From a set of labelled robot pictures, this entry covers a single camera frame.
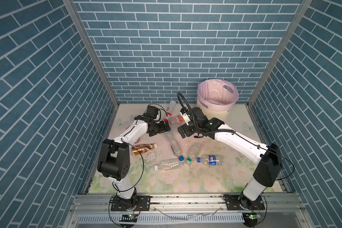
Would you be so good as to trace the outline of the clear bottle red label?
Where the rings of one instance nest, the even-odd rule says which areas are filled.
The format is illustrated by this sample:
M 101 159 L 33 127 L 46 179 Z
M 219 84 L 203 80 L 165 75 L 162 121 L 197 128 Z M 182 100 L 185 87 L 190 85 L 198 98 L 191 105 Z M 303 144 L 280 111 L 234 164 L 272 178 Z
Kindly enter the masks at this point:
M 181 115 L 178 116 L 171 116 L 168 119 L 169 125 L 176 125 L 176 124 L 181 124 L 184 122 L 184 119 Z

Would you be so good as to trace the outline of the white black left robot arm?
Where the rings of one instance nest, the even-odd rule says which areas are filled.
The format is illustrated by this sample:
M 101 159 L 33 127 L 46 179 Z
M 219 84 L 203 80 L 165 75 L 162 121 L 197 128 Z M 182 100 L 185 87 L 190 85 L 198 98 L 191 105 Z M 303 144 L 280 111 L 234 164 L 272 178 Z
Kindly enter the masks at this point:
M 130 155 L 135 142 L 144 134 L 152 137 L 168 131 L 170 126 L 167 121 L 139 115 L 119 136 L 102 142 L 97 171 L 114 183 L 118 197 L 129 200 L 135 195 L 135 185 L 131 184 L 128 177 Z

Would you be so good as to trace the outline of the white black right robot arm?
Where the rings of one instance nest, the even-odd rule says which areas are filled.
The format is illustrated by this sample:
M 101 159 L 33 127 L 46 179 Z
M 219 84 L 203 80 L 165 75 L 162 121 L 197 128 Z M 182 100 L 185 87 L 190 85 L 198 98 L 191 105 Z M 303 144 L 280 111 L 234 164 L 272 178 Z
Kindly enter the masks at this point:
M 182 138 L 194 134 L 196 138 L 209 137 L 241 152 L 257 165 L 253 177 L 238 197 L 240 206 L 251 209 L 266 188 L 272 187 L 282 169 L 282 155 L 277 145 L 254 141 L 217 118 L 208 119 L 198 107 L 182 108 L 180 115 L 185 124 L 178 128 Z

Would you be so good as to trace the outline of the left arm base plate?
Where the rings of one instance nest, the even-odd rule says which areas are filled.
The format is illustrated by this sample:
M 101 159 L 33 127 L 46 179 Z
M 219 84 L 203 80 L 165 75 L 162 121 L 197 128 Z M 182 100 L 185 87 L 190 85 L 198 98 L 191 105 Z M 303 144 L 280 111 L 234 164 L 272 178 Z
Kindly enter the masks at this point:
M 149 211 L 151 196 L 132 196 L 130 199 L 123 199 L 115 195 L 110 201 L 110 211 Z

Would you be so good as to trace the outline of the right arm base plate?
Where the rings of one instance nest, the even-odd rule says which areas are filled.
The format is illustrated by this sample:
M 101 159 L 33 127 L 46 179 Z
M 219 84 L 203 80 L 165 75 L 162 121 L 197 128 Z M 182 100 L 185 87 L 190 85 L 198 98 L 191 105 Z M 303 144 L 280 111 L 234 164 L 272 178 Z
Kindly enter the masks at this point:
M 265 210 L 266 206 L 262 196 L 259 195 L 255 201 L 250 200 L 242 193 L 240 195 L 235 194 L 224 194 L 222 199 L 226 202 L 228 211 L 238 210 Z

